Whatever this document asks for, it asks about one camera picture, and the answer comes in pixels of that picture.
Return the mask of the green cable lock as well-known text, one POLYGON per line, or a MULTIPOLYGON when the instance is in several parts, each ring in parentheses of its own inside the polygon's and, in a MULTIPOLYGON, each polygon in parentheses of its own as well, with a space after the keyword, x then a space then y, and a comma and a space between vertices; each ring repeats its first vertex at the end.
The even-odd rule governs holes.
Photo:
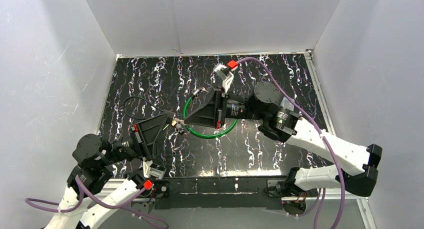
MULTIPOLYGON (((187 117, 188 107, 189 107, 191 101, 193 101, 194 98, 197 97, 200 92, 205 92, 205 91, 206 91, 206 89, 204 87, 201 87, 201 88, 198 88, 198 89, 194 90, 191 93, 189 99, 185 102, 184 107, 183 107, 183 111, 182 111, 182 118, 183 119, 185 119, 187 117)), ((222 132, 219 132, 218 134, 202 134, 200 132, 195 131, 193 128, 191 128, 191 127, 189 127, 187 125, 185 127, 186 127, 186 129, 188 129, 188 131, 191 134, 193 134, 194 136, 196 136, 198 138, 202 138, 202 139, 216 139, 216 138, 223 137, 226 134, 228 134, 229 132, 231 132, 234 129, 234 127, 236 126, 237 122, 238 122, 238 119, 235 119, 229 128, 227 128, 226 130, 224 130, 222 132)))

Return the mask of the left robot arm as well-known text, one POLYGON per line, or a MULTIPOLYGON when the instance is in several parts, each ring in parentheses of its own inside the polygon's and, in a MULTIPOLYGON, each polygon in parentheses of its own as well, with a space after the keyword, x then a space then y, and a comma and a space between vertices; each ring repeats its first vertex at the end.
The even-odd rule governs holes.
POLYGON ((72 157, 77 165, 70 173, 67 186, 48 229, 95 229, 118 209, 130 204, 142 193, 152 191, 154 182, 161 180, 166 168, 155 164, 154 150, 161 132, 174 126, 175 114, 164 110, 159 115, 130 126, 127 136, 109 142, 99 135, 84 135, 77 143, 72 157), (113 173, 108 166, 124 160, 139 159, 142 168, 129 173, 124 182, 100 200, 100 193, 113 173))

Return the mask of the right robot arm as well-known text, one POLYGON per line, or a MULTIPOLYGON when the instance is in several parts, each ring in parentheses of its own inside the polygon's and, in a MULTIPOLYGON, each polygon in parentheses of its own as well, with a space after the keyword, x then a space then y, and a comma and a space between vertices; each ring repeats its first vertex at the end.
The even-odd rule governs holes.
POLYGON ((258 130, 267 138, 300 147, 326 160, 336 158, 331 166, 290 169, 285 181, 268 188, 271 196, 296 195, 319 188, 343 188, 356 196, 370 196, 377 184, 383 149, 376 144, 356 145, 320 130, 289 104, 268 81, 257 83, 248 98, 215 88, 199 108, 184 112, 183 120, 187 125, 215 129, 227 118, 260 120, 258 130))

